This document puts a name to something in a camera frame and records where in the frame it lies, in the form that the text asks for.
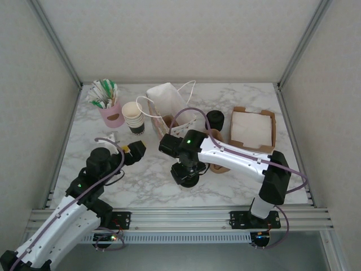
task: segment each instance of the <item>cardboard box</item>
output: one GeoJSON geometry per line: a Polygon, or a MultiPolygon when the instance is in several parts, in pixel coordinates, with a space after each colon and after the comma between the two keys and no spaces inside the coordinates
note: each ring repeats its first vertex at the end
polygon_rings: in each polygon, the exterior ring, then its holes
{"type": "Polygon", "coordinates": [[[245,150],[265,152],[265,153],[268,153],[268,154],[271,153],[274,150],[274,148],[276,147],[276,117],[275,117],[275,114],[273,112],[271,112],[271,111],[268,111],[268,110],[262,110],[261,113],[259,113],[260,115],[271,117],[271,126],[272,126],[271,142],[272,142],[272,146],[261,145],[259,148],[250,148],[250,147],[243,146],[243,142],[232,140],[232,138],[231,138],[232,137],[233,112],[254,113],[254,112],[246,112],[246,108],[241,107],[241,106],[236,106],[236,107],[233,108],[232,116],[231,116],[230,140],[229,140],[228,144],[232,145],[232,146],[235,146],[235,147],[238,147],[238,148],[243,148],[245,150]]]}

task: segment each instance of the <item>marble table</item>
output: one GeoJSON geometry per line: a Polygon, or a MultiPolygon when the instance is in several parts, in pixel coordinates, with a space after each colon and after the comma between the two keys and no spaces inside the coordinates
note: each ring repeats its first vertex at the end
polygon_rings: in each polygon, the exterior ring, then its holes
{"type": "MultiPolygon", "coordinates": [[[[144,95],[145,91],[155,84],[119,85],[122,91],[121,104],[135,100],[144,95]]],[[[98,110],[85,101],[90,86],[83,88],[78,109],[75,115],[70,138],[61,165],[58,181],[50,208],[55,208],[71,181],[85,166],[90,151],[98,144],[95,137],[116,132],[121,145],[142,140],[147,145],[144,158],[129,167],[124,167],[125,177],[118,183],[106,187],[100,199],[105,200],[115,208],[121,207],[208,207],[249,205],[258,193],[261,185],[242,174],[229,171],[215,174],[208,171],[200,178],[198,185],[192,189],[183,190],[171,177],[170,168],[175,159],[158,151],[159,139],[152,129],[149,117],[146,117],[146,129],[142,135],[133,135],[126,124],[111,129],[105,126],[98,110]]],[[[191,84],[181,92],[187,100],[191,84]]],[[[147,103],[140,101],[145,111],[147,103]]],[[[224,139],[228,139],[230,118],[234,106],[244,106],[247,111],[259,112],[270,110],[276,115],[276,150],[283,152],[291,168],[298,170],[296,158],[291,147],[289,135],[281,114],[281,109],[272,83],[257,84],[196,84],[189,105],[205,111],[221,110],[225,115],[222,129],[224,139]]],[[[204,119],[199,113],[194,128],[204,130],[204,119]]],[[[298,176],[292,175],[289,189],[302,183],[298,176]]],[[[287,204],[305,204],[307,195],[304,189],[286,196],[287,204]]]]}

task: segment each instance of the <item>stacked paper cups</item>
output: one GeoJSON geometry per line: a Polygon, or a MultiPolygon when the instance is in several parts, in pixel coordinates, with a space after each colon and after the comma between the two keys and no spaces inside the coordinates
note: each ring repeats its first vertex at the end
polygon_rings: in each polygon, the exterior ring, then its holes
{"type": "Polygon", "coordinates": [[[126,103],[122,107],[122,114],[133,134],[139,135],[144,133],[144,115],[138,109],[137,102],[126,103]]]}

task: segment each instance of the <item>white paper bag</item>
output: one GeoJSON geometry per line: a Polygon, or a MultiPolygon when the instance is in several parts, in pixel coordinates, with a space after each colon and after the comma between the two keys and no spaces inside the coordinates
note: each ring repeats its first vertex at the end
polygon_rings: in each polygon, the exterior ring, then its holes
{"type": "MultiPolygon", "coordinates": [[[[161,139],[169,131],[162,117],[174,117],[180,110],[187,108],[188,105],[171,83],[165,83],[148,89],[146,95],[153,128],[159,139],[161,139]]],[[[195,120],[196,115],[192,111],[183,112],[176,119],[179,126],[173,127],[171,134],[183,137],[195,120]]]]}

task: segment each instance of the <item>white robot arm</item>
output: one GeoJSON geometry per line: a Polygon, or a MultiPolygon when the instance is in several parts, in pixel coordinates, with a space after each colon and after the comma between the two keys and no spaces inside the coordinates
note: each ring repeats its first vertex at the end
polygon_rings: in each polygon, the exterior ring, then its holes
{"type": "Polygon", "coordinates": [[[72,181],[51,216],[15,252],[6,251],[1,256],[4,271],[54,270],[84,235],[110,224],[113,208],[98,197],[113,173],[119,174],[122,165],[138,162],[146,147],[141,141],[133,142],[123,147],[123,156],[111,153],[112,149],[108,146],[92,150],[86,167],[72,181]]]}
{"type": "Polygon", "coordinates": [[[179,159],[179,163],[172,166],[171,173],[176,183],[184,187],[198,183],[199,173],[205,170],[204,163],[221,165],[261,183],[250,213],[261,220],[266,219],[275,205],[284,203],[290,173],[261,161],[288,167],[284,155],[278,151],[272,155],[250,152],[219,141],[216,143],[205,133],[190,130],[184,138],[164,135],[159,150],[179,159]]]}

